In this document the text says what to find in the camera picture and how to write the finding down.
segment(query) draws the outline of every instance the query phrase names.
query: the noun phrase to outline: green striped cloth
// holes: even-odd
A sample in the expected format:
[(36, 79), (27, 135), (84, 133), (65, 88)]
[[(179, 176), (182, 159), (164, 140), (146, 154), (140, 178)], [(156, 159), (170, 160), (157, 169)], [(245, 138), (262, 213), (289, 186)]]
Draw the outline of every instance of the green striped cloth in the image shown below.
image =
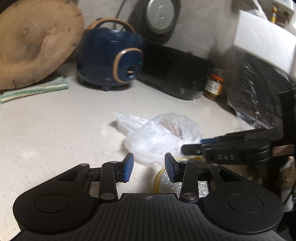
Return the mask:
[(63, 76), (55, 78), (52, 81), (26, 87), (19, 90), (6, 91), (0, 95), (0, 103), (4, 103), (13, 99), (22, 98), (30, 95), (37, 95), (41, 93), (68, 89), (68, 83)]

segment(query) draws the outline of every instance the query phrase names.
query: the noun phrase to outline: glass jar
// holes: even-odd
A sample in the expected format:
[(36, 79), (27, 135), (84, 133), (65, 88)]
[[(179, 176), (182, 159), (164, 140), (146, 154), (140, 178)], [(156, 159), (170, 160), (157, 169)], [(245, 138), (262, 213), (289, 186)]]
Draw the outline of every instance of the glass jar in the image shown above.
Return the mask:
[(207, 76), (207, 83), (203, 91), (203, 95), (210, 100), (216, 100), (221, 94), (223, 88), (224, 79), (219, 69), (214, 71)]

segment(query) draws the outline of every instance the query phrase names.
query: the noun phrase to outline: white countertop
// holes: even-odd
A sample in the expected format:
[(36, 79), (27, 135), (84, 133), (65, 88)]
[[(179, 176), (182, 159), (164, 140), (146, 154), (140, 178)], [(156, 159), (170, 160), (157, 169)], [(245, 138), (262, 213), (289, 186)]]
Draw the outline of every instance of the white countertop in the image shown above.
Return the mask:
[[(122, 91), (103, 92), (81, 86), (75, 71), (67, 72), (69, 89), (0, 104), (0, 240), (19, 228), (12, 213), (24, 191), (80, 164), (100, 167), (127, 154), (114, 112), (143, 118), (175, 112), (194, 120), (204, 138), (234, 132), (236, 117), (211, 100), (180, 100), (139, 81)], [(156, 170), (135, 162), (123, 192), (154, 193)]]

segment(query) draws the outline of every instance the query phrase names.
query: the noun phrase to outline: silver glitter surface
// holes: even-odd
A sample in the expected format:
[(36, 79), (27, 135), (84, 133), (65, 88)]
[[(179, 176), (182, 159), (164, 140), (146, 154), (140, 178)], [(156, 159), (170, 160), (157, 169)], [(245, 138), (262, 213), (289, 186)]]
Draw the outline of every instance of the silver glitter surface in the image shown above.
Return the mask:
[[(157, 191), (158, 193), (176, 193), (177, 197), (180, 195), (182, 183), (171, 183), (168, 178), (166, 170), (162, 171), (159, 180)], [(207, 182), (198, 181), (199, 197), (205, 197), (208, 195)]]

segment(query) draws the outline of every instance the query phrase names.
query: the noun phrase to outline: white foam box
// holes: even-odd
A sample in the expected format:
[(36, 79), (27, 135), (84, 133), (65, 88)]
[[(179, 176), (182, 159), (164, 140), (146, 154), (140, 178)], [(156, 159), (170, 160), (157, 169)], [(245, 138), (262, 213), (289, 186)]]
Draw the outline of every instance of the white foam box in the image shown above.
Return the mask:
[(251, 13), (240, 11), (234, 47), (293, 72), (296, 36)]

